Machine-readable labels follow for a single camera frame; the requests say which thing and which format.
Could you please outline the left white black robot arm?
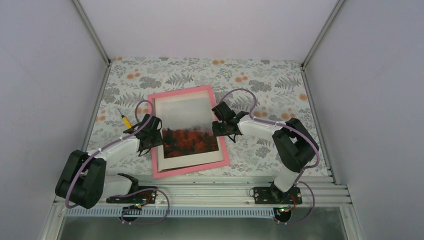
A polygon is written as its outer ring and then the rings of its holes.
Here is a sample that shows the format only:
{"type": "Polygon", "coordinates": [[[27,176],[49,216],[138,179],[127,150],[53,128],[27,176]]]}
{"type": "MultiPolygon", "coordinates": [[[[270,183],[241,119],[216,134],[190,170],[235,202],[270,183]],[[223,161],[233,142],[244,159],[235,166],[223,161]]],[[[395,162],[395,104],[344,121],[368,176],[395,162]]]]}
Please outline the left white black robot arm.
{"type": "Polygon", "coordinates": [[[131,203],[139,197],[139,182],[127,173],[110,175],[107,170],[132,154],[142,156],[161,146],[162,120],[146,114],[142,121],[123,132],[118,139],[97,150],[70,153],[55,187],[55,195],[67,201],[68,208],[90,209],[99,200],[121,197],[131,203]]]}

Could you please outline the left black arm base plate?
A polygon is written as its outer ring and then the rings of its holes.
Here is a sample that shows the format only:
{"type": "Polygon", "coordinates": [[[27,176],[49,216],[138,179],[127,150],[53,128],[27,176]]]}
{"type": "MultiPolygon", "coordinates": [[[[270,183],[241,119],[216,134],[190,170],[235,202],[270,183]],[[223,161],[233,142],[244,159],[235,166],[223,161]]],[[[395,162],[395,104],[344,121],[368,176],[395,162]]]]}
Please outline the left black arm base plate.
{"type": "Polygon", "coordinates": [[[108,197],[105,201],[108,204],[129,204],[129,205],[145,205],[145,204],[154,204],[157,197],[157,190],[155,186],[139,186],[139,192],[135,195],[127,197],[108,197]]]}

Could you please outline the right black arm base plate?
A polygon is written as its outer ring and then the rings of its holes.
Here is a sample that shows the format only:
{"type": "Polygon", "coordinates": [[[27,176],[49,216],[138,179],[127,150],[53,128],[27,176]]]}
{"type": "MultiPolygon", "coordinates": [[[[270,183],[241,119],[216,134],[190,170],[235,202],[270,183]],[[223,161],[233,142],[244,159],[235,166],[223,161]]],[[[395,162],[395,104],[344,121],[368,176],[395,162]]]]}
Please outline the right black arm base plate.
{"type": "Polygon", "coordinates": [[[249,190],[249,196],[254,198],[256,205],[299,205],[303,203],[299,187],[292,186],[283,192],[276,186],[256,186],[249,190]]]}

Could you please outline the yellow screwdriver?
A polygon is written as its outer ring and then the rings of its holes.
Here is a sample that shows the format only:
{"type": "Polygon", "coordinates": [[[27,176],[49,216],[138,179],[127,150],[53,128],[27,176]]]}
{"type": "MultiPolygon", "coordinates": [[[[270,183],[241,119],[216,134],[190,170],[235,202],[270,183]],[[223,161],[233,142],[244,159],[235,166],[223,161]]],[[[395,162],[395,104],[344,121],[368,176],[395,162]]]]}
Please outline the yellow screwdriver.
{"type": "Polygon", "coordinates": [[[128,118],[122,113],[122,111],[120,109],[118,109],[118,112],[126,126],[127,129],[130,129],[132,127],[130,121],[128,120],[128,118]]]}

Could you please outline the pink picture frame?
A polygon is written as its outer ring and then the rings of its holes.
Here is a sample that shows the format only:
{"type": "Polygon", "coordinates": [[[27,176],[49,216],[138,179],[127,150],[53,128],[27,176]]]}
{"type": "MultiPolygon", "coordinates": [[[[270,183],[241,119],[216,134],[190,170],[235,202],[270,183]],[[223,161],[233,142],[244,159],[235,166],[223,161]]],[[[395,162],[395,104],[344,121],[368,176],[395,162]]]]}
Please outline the pink picture frame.
{"type": "MultiPolygon", "coordinates": [[[[148,100],[153,103],[153,105],[154,105],[154,107],[153,107],[154,115],[156,116],[156,114],[155,114],[155,98],[166,97],[166,96],[169,96],[173,93],[184,94],[184,93],[203,91],[203,90],[209,91],[211,104],[212,104],[212,108],[213,108],[216,105],[216,99],[215,99],[214,93],[212,91],[212,87],[210,85],[198,86],[198,87],[192,87],[192,88],[186,88],[186,89],[180,89],[180,90],[173,90],[173,91],[167,91],[167,92],[161,92],[161,93],[154,93],[154,94],[150,94],[148,96],[148,100]]],[[[152,154],[151,154],[151,165],[152,165],[152,176],[153,176],[153,178],[155,178],[155,179],[167,178],[167,177],[172,177],[172,176],[177,176],[177,175],[184,175],[184,174],[189,174],[189,173],[194,173],[194,172],[199,172],[199,171],[210,170],[210,169],[214,169],[214,168],[220,168],[220,167],[228,166],[229,163],[230,163],[230,159],[229,159],[228,150],[226,148],[226,140],[222,136],[219,136],[217,138],[219,139],[221,147],[222,147],[222,154],[223,154],[223,160],[222,161],[207,163],[207,164],[201,164],[201,165],[195,165],[195,166],[190,166],[190,167],[176,168],[176,169],[172,169],[172,170],[158,171],[157,148],[159,146],[155,147],[152,151],[152,154]]]]}

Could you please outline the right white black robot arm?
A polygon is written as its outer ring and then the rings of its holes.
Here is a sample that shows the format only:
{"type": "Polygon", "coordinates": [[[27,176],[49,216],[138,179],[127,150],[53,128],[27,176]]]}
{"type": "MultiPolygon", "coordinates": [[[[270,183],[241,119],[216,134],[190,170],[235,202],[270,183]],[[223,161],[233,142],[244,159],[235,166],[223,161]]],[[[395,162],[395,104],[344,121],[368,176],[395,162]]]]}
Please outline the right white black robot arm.
{"type": "Polygon", "coordinates": [[[235,136],[249,135],[272,141],[282,168],[271,184],[271,198],[278,204],[290,197],[290,190],[300,179],[307,164],[316,158],[319,160],[319,146],[304,125],[297,118],[285,123],[257,118],[246,111],[236,113],[225,102],[211,109],[217,118],[212,123],[215,137],[229,137],[235,142],[235,136]]]}

